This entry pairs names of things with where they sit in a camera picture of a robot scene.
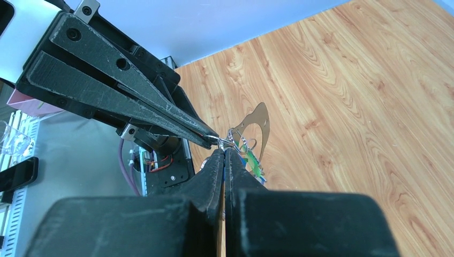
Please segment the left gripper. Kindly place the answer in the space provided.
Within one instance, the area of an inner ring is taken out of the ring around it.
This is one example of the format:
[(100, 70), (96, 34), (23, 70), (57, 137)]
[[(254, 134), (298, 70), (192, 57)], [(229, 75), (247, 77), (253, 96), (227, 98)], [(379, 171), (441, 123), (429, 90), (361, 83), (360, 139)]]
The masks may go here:
[(151, 148), (170, 138), (205, 148), (217, 133), (195, 116), (180, 76), (98, 13), (96, 1), (14, 2), (14, 87)]

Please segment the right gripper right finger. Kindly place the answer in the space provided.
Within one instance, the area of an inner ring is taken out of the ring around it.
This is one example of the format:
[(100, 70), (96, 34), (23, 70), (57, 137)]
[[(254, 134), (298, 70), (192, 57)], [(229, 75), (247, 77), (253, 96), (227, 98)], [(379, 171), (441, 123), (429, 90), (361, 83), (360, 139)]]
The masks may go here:
[(354, 193), (273, 191), (224, 153), (227, 256), (399, 256), (385, 215)]

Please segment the silver keyring holder with rings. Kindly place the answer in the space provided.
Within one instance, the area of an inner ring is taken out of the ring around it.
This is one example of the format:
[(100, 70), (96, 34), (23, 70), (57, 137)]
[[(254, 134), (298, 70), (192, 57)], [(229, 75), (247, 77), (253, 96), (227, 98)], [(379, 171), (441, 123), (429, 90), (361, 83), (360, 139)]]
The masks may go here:
[[(221, 150), (231, 149), (236, 151), (245, 168), (248, 166), (243, 160), (246, 150), (252, 150), (262, 165), (264, 150), (270, 136), (270, 117), (265, 103), (259, 103), (255, 109), (236, 126), (228, 129), (225, 137), (208, 135), (206, 138), (212, 141)], [(263, 177), (255, 177), (262, 183), (266, 181), (263, 168)]]

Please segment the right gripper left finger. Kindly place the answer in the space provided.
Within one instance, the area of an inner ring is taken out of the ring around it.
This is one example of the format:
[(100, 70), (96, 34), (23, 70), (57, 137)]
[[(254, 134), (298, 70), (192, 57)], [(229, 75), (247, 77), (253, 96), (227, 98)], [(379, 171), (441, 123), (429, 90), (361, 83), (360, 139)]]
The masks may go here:
[(54, 203), (26, 256), (220, 256), (225, 155), (215, 150), (173, 194)]

